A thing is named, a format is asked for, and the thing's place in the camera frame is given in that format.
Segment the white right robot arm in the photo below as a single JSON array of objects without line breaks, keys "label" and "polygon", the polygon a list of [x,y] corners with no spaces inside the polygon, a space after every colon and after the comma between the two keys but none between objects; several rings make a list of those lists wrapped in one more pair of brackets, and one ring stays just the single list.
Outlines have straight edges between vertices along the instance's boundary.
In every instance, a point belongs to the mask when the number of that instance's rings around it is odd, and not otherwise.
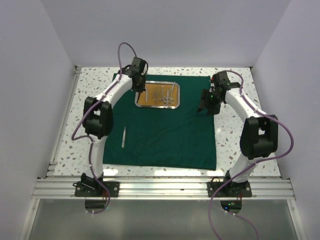
[{"label": "white right robot arm", "polygon": [[236,197],[248,190],[249,177],[258,161],[278,149],[278,119],[257,107],[244,93],[243,83],[230,81],[228,73],[229,70],[220,71],[211,77],[211,87],[202,90],[197,112],[206,109],[208,115],[218,115],[221,105],[227,104],[243,122],[239,158],[223,181],[210,182],[217,194]]}]

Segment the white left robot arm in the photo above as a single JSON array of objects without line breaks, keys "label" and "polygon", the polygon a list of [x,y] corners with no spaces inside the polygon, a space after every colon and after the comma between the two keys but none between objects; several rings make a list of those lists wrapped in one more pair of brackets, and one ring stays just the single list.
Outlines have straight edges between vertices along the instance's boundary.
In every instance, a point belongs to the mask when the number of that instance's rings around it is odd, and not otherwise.
[{"label": "white left robot arm", "polygon": [[134,57],[132,63],[122,67],[111,84],[95,97],[84,101],[82,126],[85,135],[91,137],[93,146],[89,149],[89,170],[76,183],[76,196],[100,197],[106,195],[103,184],[103,155],[107,137],[113,126],[113,107],[128,91],[141,93],[145,90],[148,63]]}]

